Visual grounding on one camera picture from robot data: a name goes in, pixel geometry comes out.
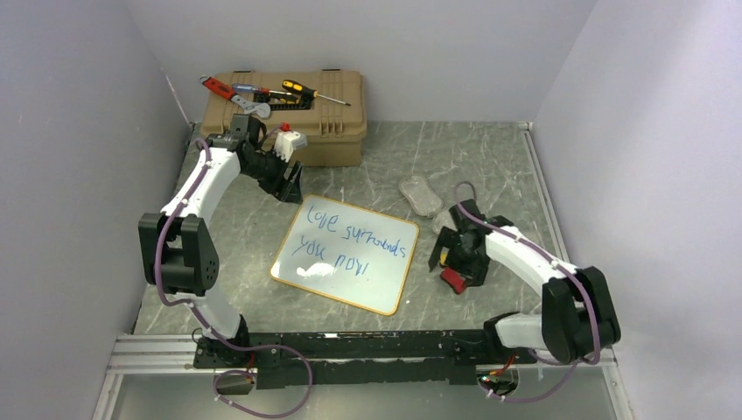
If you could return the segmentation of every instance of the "tan plastic toolbox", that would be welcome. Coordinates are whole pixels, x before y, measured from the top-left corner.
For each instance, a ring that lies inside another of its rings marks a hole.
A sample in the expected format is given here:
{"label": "tan plastic toolbox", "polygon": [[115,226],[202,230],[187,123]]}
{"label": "tan plastic toolbox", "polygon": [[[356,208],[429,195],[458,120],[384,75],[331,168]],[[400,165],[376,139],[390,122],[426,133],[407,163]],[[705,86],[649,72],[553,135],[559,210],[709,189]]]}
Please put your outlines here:
{"label": "tan plastic toolbox", "polygon": [[[305,133],[308,145],[294,154],[307,166],[358,166],[361,164],[361,140],[366,137],[366,103],[363,77],[359,72],[322,70],[309,73],[234,72],[214,76],[232,85],[248,83],[272,90],[284,89],[281,83],[290,79],[315,89],[322,95],[340,99],[350,107],[316,98],[310,109],[274,110],[262,120],[270,130],[280,123],[289,123],[294,130]],[[252,94],[241,94],[253,101]],[[229,128],[232,115],[241,113],[237,104],[211,93],[201,124],[201,135],[223,133]],[[273,144],[275,137],[266,142]]]}

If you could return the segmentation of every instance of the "whiteboard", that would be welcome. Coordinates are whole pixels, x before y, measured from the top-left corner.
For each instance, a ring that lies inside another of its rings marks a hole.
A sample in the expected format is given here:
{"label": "whiteboard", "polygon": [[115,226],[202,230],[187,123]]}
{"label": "whiteboard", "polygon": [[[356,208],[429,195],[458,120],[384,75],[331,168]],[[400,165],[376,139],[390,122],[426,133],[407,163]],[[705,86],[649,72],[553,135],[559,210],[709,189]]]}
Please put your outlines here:
{"label": "whiteboard", "polygon": [[304,199],[270,268],[279,282],[368,309],[396,312],[420,228],[333,199]]}

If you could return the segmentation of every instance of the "red handled tool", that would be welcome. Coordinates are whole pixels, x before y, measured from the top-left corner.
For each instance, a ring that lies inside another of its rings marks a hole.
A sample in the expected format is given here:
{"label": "red handled tool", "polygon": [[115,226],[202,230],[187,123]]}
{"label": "red handled tool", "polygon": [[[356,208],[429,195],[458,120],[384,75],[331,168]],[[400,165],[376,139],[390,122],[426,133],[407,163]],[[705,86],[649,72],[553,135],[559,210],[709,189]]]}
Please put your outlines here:
{"label": "red handled tool", "polygon": [[267,103],[248,101],[247,99],[240,96],[228,84],[222,83],[211,76],[201,76],[199,81],[210,91],[221,96],[227,101],[234,102],[242,107],[242,109],[244,109],[245,111],[245,114],[255,113],[261,118],[268,118],[270,116],[270,105],[268,105]]}
{"label": "red handled tool", "polygon": [[443,272],[441,272],[441,279],[448,283],[448,285],[453,289],[453,292],[457,295],[464,293],[466,290],[466,280],[450,267],[443,269]]}

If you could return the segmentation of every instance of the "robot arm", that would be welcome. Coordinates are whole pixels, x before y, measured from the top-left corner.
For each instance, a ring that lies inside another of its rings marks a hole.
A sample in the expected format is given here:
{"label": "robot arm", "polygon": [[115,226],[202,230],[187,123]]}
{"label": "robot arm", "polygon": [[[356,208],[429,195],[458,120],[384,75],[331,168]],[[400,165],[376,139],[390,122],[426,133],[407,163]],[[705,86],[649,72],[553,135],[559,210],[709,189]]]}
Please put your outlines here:
{"label": "robot arm", "polygon": [[441,230],[429,260],[430,269],[441,263],[444,266],[441,278],[461,293],[467,287],[481,286],[490,261],[496,261],[513,271],[542,299],[540,315],[509,313],[485,323],[485,329],[493,330],[503,347],[548,350],[564,364],[593,352],[587,310],[578,305],[583,298],[564,271],[577,279],[591,300],[600,346],[607,347],[619,341],[619,323],[606,278],[600,270],[594,267],[580,269],[542,249],[536,252],[527,245],[532,242],[510,220],[502,216],[486,219],[473,199],[461,204],[473,217],[507,235],[479,226],[461,213],[458,206],[453,206],[450,213],[457,230],[447,227]]}
{"label": "robot arm", "polygon": [[[158,237],[165,221],[182,205],[178,217],[168,229],[167,240],[180,239],[180,248],[167,243],[162,250],[161,275],[164,292],[176,301],[193,305],[206,321],[204,335],[216,339],[212,329],[236,345],[248,343],[247,327],[239,312],[228,302],[216,284],[219,257],[207,227],[216,206],[232,181],[241,173],[258,180],[258,185],[278,200],[301,202],[302,166],[296,163],[284,177],[294,150],[306,145],[306,137],[288,126],[279,131],[270,151],[264,151],[265,126],[249,115],[235,115],[232,131],[207,139],[210,159],[202,150],[195,169],[175,197],[160,213],[146,213],[139,221],[144,272],[148,283],[155,284],[154,267]],[[258,140],[261,131],[263,140]]]}

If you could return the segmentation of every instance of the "screwdriver shaft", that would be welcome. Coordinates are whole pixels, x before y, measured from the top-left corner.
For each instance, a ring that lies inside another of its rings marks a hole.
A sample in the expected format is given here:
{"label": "screwdriver shaft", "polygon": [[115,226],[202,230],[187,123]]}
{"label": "screwdriver shaft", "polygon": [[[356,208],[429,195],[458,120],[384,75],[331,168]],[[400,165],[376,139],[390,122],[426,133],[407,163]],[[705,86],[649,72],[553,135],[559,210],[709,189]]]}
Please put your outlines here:
{"label": "screwdriver shaft", "polygon": [[349,103],[347,103],[347,102],[343,102],[343,101],[341,101],[340,99],[335,99],[335,98],[331,98],[330,96],[324,96],[323,94],[317,94],[317,96],[319,96],[320,98],[325,98],[325,99],[327,99],[328,101],[332,101],[332,102],[337,102],[337,103],[341,103],[341,104],[343,104],[343,105],[345,105],[345,106],[347,106],[347,107],[349,107],[349,106],[350,106],[350,104],[349,104]]}

